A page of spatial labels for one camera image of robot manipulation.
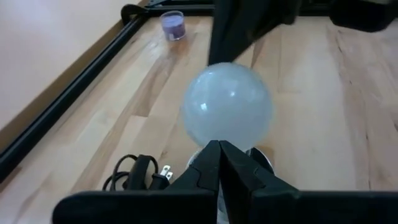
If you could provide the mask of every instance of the glass candle holder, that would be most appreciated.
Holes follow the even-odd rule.
[[[180,40],[185,36],[184,15],[180,11],[165,12],[160,16],[167,40]]]

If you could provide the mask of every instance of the white light bulb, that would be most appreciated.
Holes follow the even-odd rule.
[[[185,130],[199,146],[227,140],[245,151],[268,130],[272,103],[257,73],[235,63],[219,63],[206,67],[191,82],[181,110]]]

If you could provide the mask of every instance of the wooden table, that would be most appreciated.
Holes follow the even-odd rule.
[[[4,184],[1,223],[48,223],[61,198],[100,189],[125,154],[150,154],[175,177],[184,171],[198,147],[179,106],[206,65],[211,18],[186,26],[186,38],[169,43],[151,19],[126,44]],[[397,38],[397,23],[365,34],[301,17],[238,59],[272,93],[258,148],[277,176],[299,189],[398,189]]]

